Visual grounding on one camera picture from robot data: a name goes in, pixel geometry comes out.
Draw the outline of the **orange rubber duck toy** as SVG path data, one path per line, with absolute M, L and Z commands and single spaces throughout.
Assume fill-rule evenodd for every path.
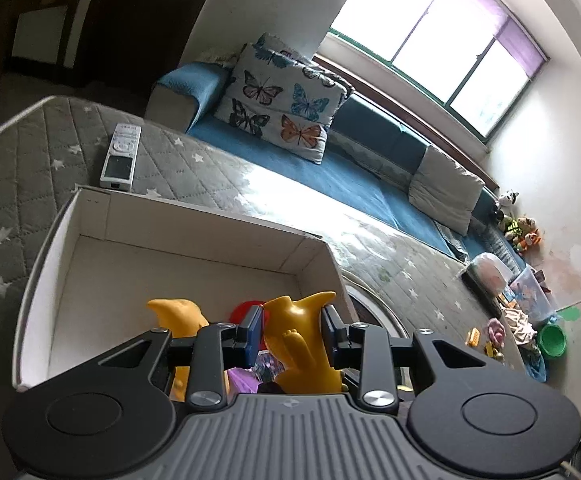
M 199 330 L 209 325 L 194 301 L 187 299 L 152 299 L 146 307 L 157 315 L 158 326 L 170 330 L 174 338 L 194 337 Z M 176 367 L 171 388 L 171 396 L 176 401 L 184 401 L 190 376 L 188 366 Z

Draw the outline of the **red ball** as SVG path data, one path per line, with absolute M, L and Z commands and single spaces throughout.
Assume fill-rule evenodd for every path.
M 228 318 L 228 321 L 238 325 L 241 322 L 243 322 L 244 318 L 246 318 L 246 315 L 249 313 L 251 308 L 260 307 L 261 309 L 263 309 L 263 304 L 264 304 L 264 302 L 259 301 L 259 300 L 244 301 L 234 308 L 230 317 Z M 259 347 L 260 351 L 268 350 L 268 347 L 266 347 L 266 342 L 264 341 L 264 338 L 263 338 L 263 330 L 266 328 L 266 323 L 269 321 L 269 318 L 270 318 L 270 312 L 263 310 L 262 335 L 260 338 L 260 347 Z

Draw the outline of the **white cardboard box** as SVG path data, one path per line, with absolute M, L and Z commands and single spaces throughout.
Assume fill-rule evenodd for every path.
M 152 299 L 194 301 L 211 322 L 237 304 L 336 292 L 353 305 L 325 240 L 173 200 L 80 188 L 53 222 L 22 296 L 12 383 L 24 391 L 155 327 Z

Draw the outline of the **clear plastic toy bin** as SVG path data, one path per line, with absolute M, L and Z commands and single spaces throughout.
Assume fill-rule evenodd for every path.
M 555 313 L 543 292 L 531 266 L 526 266 L 510 283 L 519 308 L 525 312 L 533 326 L 541 326 Z

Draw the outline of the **grey sofa cushion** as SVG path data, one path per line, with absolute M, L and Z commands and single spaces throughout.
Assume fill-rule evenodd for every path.
M 409 203 L 464 236 L 483 187 L 484 180 L 429 145 L 409 184 Z

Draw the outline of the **green plastic bowl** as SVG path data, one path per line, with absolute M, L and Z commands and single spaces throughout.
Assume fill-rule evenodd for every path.
M 537 333 L 537 346 L 546 359 L 561 358 L 567 348 L 567 336 L 557 324 L 546 324 Z

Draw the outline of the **blue sofa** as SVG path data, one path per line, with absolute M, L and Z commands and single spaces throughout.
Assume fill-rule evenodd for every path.
M 473 258 L 493 252 L 516 273 L 525 267 L 495 224 L 495 198 L 487 188 L 480 193 L 464 235 L 409 202 L 409 182 L 428 145 L 382 108 L 364 98 L 348 99 L 328 135 L 324 158 L 315 165 L 214 117 L 232 80 L 217 64 L 185 64 L 156 82 L 145 117 L 307 185 L 448 256 Z

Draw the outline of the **stuffed toys pile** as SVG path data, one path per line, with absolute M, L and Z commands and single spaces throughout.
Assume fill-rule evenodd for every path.
M 513 215 L 518 196 L 517 192 L 500 195 L 496 201 L 494 215 L 497 227 L 503 233 L 505 240 L 513 246 L 518 255 L 523 256 L 531 248 L 541 244 L 542 235 L 533 218 Z

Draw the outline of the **white remote control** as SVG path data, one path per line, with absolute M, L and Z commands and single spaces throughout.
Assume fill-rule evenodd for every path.
M 116 125 L 100 173 L 101 188 L 131 191 L 141 133 L 141 126 Z

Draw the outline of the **butterfly print pillow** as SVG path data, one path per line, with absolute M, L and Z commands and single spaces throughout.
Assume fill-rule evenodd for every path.
M 354 88 L 267 32 L 245 44 L 214 117 L 309 162 Z

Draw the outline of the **grey star quilted mat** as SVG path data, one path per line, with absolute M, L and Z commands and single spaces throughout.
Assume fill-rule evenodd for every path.
M 60 208 L 98 179 L 105 144 L 128 115 L 49 96 L 0 127 L 0 426 L 19 304 Z M 463 340 L 488 313 L 437 249 L 343 203 L 191 136 L 145 124 L 133 184 L 138 194 L 249 214 L 319 235 L 342 271 L 371 289 L 407 330 Z M 14 474 L 0 430 L 0 479 Z

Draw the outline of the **dark wooden door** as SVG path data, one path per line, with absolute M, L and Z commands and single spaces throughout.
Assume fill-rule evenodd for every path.
M 74 60 L 86 98 L 141 115 L 179 65 L 206 0 L 90 0 Z

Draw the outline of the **window with green frame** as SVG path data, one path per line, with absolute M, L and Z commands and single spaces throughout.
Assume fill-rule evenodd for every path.
M 547 61 L 499 0 L 347 0 L 330 30 L 403 77 L 481 141 Z

